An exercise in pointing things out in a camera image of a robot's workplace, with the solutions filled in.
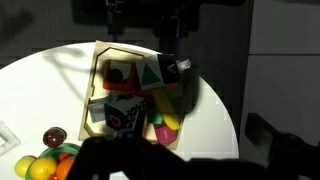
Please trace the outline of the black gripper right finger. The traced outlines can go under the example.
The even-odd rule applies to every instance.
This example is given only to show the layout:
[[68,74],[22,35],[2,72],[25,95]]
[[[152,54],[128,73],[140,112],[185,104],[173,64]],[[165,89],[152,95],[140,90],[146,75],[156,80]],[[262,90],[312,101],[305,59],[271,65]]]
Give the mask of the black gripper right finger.
[[320,180],[320,145],[278,131],[257,113],[249,113],[245,135],[268,162],[265,180]]

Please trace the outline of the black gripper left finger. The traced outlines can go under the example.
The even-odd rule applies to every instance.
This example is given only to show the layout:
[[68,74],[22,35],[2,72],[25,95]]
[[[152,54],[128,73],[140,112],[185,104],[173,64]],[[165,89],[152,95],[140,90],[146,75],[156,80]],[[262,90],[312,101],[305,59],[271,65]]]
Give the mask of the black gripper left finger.
[[187,163],[142,138],[94,137],[83,142],[67,180],[111,180],[120,171],[129,180],[178,180],[187,174]]

